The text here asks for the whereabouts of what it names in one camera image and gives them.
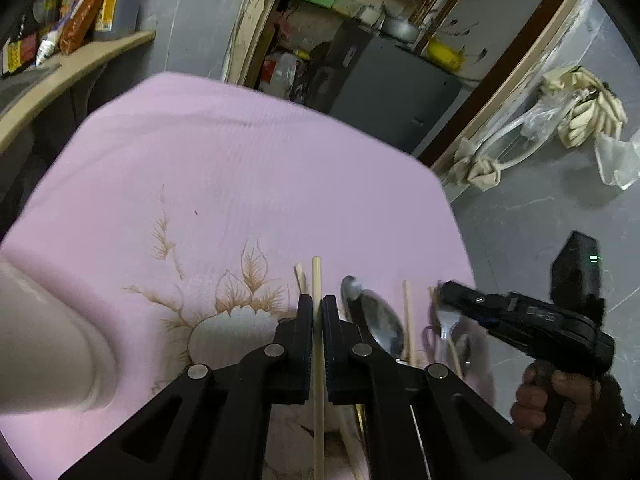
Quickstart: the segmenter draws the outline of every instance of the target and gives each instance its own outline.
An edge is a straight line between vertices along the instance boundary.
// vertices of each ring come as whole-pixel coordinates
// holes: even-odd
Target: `screw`
[[[371,354],[371,346],[366,343],[356,343],[351,351],[359,357],[366,357]]]
[[[449,370],[445,365],[441,365],[440,363],[435,363],[427,368],[429,375],[434,379],[444,379],[447,375],[449,375]]]
[[[201,379],[209,373],[206,365],[191,365],[187,370],[187,375],[191,379]]]
[[[264,347],[264,353],[268,355],[268,357],[279,357],[284,354],[284,346],[277,343],[271,343]]]

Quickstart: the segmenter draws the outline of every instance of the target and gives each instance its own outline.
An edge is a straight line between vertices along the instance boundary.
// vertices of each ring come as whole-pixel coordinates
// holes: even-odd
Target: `orange bag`
[[[68,56],[84,41],[86,32],[95,21],[103,0],[81,0],[78,10],[67,20],[60,36],[60,51]]]

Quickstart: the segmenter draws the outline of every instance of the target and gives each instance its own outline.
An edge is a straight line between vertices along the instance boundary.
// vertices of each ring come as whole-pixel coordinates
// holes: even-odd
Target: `pink tablecloth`
[[[319,255],[325,294],[354,274],[400,314],[402,280],[473,283],[423,165],[306,108],[169,73],[82,124],[1,252],[104,333],[121,373],[103,410],[0,418],[34,480],[57,478],[185,365],[221,367],[269,341],[297,303],[296,262],[310,276]],[[416,294],[421,330],[429,301]],[[474,383],[487,396],[489,380]],[[304,478],[305,423],[276,418],[265,478]]]

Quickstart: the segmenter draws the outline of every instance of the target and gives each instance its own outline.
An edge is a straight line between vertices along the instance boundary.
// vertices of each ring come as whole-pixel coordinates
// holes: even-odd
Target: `finger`
[[[544,425],[546,415],[545,412],[525,408],[516,402],[511,407],[511,418],[518,428],[522,428],[523,430],[537,430]]]
[[[600,396],[600,383],[594,383],[580,374],[565,374],[556,370],[551,377],[551,384],[556,392],[571,399],[575,404],[590,406],[591,396],[596,399]]]
[[[546,391],[533,384],[521,384],[516,391],[516,400],[524,408],[543,411],[548,401]]]
[[[522,382],[525,384],[531,384],[536,379],[536,367],[531,364],[527,366],[522,374]]]

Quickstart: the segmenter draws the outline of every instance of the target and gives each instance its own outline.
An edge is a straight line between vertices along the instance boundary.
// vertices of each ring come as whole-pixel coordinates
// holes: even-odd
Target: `plastic bag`
[[[541,94],[538,102],[527,112],[520,134],[536,142],[547,140],[560,124],[562,112],[574,96],[572,91]]]
[[[77,50],[95,21],[103,0],[80,0],[75,15],[65,23],[60,36],[60,51],[68,56]]]
[[[597,133],[594,149],[603,184],[625,190],[640,178],[640,130],[630,141]]]

